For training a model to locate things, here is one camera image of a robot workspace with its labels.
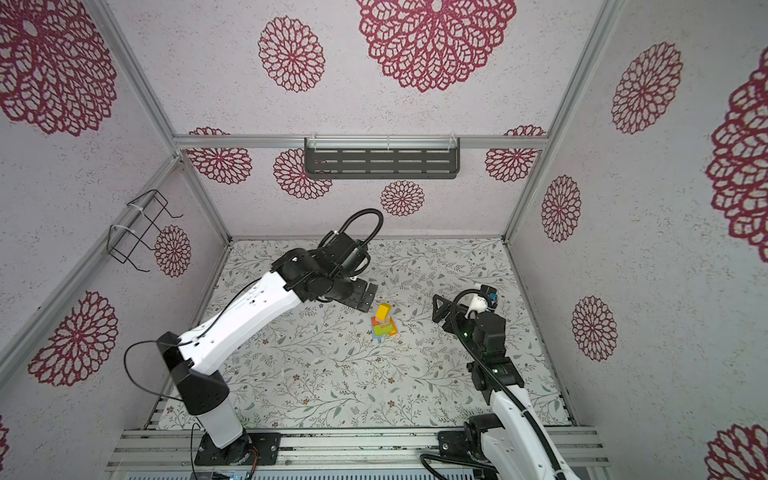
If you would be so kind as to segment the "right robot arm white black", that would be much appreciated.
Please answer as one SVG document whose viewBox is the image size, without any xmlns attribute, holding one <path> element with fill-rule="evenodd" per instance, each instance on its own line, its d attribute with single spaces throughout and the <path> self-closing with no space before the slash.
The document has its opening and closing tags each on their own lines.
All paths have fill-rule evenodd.
<svg viewBox="0 0 768 480">
<path fill-rule="evenodd" d="M 432 297 L 432 321 L 455 336 L 472 360 L 472 383 L 491 408 L 464 423 L 463 441 L 438 435 L 440 453 L 422 453 L 421 465 L 436 479 L 434 462 L 479 471 L 486 479 L 576 479 L 537 416 L 525 382 L 506 353 L 506 320 L 496 313 L 497 289 L 477 284 L 449 299 Z"/>
</svg>

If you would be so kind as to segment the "green wood block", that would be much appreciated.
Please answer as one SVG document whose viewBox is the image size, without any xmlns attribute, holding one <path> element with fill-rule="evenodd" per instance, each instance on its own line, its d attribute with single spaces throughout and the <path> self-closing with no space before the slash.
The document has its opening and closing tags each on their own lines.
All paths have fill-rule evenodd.
<svg viewBox="0 0 768 480">
<path fill-rule="evenodd" d="M 393 326 L 389 327 L 389 328 L 383 328 L 382 327 L 382 329 L 383 329 L 384 334 L 381 337 L 384 337 L 384 336 L 394 336 L 394 335 L 396 335 L 398 333 L 398 330 L 397 330 L 397 327 L 396 327 L 395 324 Z"/>
</svg>

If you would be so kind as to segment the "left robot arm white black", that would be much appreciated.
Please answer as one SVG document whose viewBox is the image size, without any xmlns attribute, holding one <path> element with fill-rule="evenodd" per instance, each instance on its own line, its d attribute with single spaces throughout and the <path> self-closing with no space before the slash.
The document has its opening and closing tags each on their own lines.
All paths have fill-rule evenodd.
<svg viewBox="0 0 768 480">
<path fill-rule="evenodd" d="M 289 250 L 217 315 L 181 335 L 167 332 L 150 342 L 171 375 L 174 399 L 197 419 L 215 449 L 244 449 L 247 443 L 220 367 L 270 322 L 304 303 L 336 302 L 368 312 L 377 291 L 360 277 L 371 261 L 369 242 L 339 230 L 315 249 Z"/>
</svg>

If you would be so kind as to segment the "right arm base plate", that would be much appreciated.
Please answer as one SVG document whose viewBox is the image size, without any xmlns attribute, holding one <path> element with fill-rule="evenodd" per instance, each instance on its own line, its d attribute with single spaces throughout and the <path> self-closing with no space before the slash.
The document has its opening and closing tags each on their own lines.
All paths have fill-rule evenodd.
<svg viewBox="0 0 768 480">
<path fill-rule="evenodd" d="M 477 436 L 468 430 L 441 430 L 437 433 L 439 455 L 443 458 L 477 461 Z"/>
</svg>

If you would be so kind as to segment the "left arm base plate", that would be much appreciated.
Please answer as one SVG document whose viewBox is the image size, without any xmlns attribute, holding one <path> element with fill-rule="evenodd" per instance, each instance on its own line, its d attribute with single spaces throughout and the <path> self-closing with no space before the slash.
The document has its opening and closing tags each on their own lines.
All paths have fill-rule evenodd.
<svg viewBox="0 0 768 480">
<path fill-rule="evenodd" d="M 227 447 L 217 447 L 206 433 L 197 449 L 195 466 L 274 466 L 277 463 L 280 433 L 243 432 Z"/>
</svg>

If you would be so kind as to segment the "yellow triangle wood block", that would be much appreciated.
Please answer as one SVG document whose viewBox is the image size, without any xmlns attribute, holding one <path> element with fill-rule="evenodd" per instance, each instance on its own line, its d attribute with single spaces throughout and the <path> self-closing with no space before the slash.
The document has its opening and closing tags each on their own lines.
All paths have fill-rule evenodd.
<svg viewBox="0 0 768 480">
<path fill-rule="evenodd" d="M 379 322 L 386 322 L 390 319 L 391 310 L 392 306 L 390 304 L 382 303 L 376 311 L 375 318 Z"/>
</svg>

